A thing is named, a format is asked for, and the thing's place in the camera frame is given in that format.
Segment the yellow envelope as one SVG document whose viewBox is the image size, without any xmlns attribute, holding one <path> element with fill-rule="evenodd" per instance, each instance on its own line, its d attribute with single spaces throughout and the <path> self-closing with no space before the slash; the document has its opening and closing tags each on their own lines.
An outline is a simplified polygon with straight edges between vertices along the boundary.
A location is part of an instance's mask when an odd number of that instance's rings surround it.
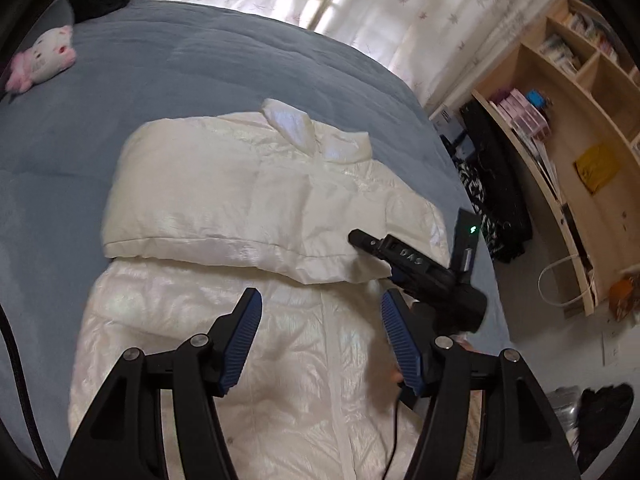
<svg viewBox="0 0 640 480">
<path fill-rule="evenodd" d="M 604 143 L 594 144 L 573 162 L 580 182 L 591 194 L 597 194 L 618 173 L 616 161 Z"/>
</svg>

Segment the blue-grey bed blanket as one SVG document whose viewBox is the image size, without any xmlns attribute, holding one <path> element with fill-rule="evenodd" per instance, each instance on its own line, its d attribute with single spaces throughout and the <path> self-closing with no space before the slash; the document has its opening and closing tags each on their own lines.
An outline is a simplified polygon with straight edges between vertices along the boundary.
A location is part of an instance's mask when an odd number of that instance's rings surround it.
<svg viewBox="0 0 640 480">
<path fill-rule="evenodd" d="M 158 118 L 257 110 L 268 98 L 370 134 L 374 157 L 448 226 L 468 194 L 409 87 L 341 42 L 257 15 L 131 0 L 78 24 L 76 63 L 1 104 L 1 302 L 54 466 L 82 310 L 105 269 L 102 211 L 122 144 Z"/>
</svg>

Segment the white shiny puffer jacket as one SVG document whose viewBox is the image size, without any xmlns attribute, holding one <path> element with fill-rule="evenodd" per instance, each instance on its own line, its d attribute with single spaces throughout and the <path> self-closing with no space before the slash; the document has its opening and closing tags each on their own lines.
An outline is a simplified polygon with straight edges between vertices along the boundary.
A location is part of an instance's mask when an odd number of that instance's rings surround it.
<svg viewBox="0 0 640 480">
<path fill-rule="evenodd" d="M 401 478 L 421 423 L 394 407 L 380 315 L 390 269 L 349 244 L 354 229 L 450 258 L 442 214 L 373 158 L 367 133 L 276 100 L 137 128 L 105 207 L 108 267 L 82 319 L 70 426 L 125 349 L 176 348 L 253 287 L 262 320 L 217 403 L 238 475 Z"/>
</svg>

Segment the black white patterned garment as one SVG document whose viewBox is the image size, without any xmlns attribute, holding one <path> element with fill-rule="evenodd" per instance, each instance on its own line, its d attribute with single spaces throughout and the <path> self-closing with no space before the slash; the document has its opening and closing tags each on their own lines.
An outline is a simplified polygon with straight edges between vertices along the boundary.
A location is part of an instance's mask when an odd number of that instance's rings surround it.
<svg viewBox="0 0 640 480">
<path fill-rule="evenodd" d="M 460 108 L 463 131 L 450 150 L 454 166 L 480 216 L 492 260 L 509 263 L 533 238 L 532 222 L 518 176 L 518 153 L 477 100 Z"/>
</svg>

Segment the hello kitty plush toy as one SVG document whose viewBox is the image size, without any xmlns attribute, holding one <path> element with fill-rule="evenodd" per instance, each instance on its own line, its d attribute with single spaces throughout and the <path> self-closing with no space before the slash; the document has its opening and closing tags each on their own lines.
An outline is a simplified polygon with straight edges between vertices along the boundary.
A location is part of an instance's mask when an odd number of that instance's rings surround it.
<svg viewBox="0 0 640 480">
<path fill-rule="evenodd" d="M 44 32 L 29 49 L 14 55 L 4 90 L 22 94 L 70 68 L 77 58 L 72 39 L 70 25 Z"/>
</svg>

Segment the blue small box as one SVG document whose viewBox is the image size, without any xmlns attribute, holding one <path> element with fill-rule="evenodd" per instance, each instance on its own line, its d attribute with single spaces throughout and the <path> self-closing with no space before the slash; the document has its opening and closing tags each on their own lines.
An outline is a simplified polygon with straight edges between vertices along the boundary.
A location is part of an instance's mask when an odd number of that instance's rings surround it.
<svg viewBox="0 0 640 480">
<path fill-rule="evenodd" d="M 530 104 L 532 104 L 533 107 L 536 107 L 537 110 L 544 110 L 548 107 L 547 99 L 537 90 L 529 90 L 529 92 L 526 93 L 525 97 L 526 100 Z"/>
</svg>

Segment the wooden bookshelf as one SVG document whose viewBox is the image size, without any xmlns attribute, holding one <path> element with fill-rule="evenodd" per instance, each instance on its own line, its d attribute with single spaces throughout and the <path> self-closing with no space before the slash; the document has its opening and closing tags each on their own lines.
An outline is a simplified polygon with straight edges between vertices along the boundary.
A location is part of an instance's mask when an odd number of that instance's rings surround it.
<svg viewBox="0 0 640 480">
<path fill-rule="evenodd" d="M 550 136 L 512 129 L 490 102 L 512 89 L 537 90 Z M 587 0 L 555 0 L 475 86 L 518 153 L 529 218 L 550 252 L 537 290 L 566 314 L 593 314 L 625 272 L 639 264 L 638 70 L 603 15 Z M 597 194 L 580 182 L 573 162 L 604 143 L 618 173 Z"/>
</svg>

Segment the pink boxes stack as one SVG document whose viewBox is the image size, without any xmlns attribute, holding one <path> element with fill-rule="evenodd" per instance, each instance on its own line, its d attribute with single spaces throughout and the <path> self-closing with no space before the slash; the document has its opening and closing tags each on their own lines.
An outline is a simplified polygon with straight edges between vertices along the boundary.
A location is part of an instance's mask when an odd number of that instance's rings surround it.
<svg viewBox="0 0 640 480">
<path fill-rule="evenodd" d="M 498 103 L 490 102 L 503 120 L 515 130 L 530 138 L 543 141 L 550 136 L 547 119 L 518 89 L 512 89 Z"/>
</svg>

